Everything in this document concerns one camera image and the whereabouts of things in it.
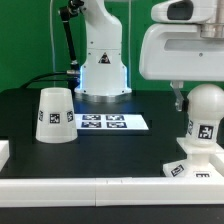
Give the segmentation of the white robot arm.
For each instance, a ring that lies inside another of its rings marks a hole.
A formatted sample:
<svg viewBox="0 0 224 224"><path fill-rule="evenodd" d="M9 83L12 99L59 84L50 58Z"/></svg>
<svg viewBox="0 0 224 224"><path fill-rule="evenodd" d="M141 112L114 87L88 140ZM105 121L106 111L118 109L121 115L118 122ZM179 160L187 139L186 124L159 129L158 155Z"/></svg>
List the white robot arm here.
<svg viewBox="0 0 224 224"><path fill-rule="evenodd" d="M84 0L86 61L76 92L109 102L129 94L121 60L122 25L104 0ZM224 0L165 0L152 7L143 38L139 71L147 80L169 80L181 111L185 81L224 81Z"/></svg>

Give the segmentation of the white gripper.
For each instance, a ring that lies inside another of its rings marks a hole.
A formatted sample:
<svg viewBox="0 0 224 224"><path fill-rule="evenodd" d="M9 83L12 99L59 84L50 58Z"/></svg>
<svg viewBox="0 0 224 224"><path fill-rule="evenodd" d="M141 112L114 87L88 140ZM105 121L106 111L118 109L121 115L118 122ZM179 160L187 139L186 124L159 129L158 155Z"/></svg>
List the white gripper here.
<svg viewBox="0 0 224 224"><path fill-rule="evenodd" d="M201 38L197 25L154 24L143 38L139 71L146 80L170 80L176 110L187 111L183 81L224 81L224 40Z"/></svg>

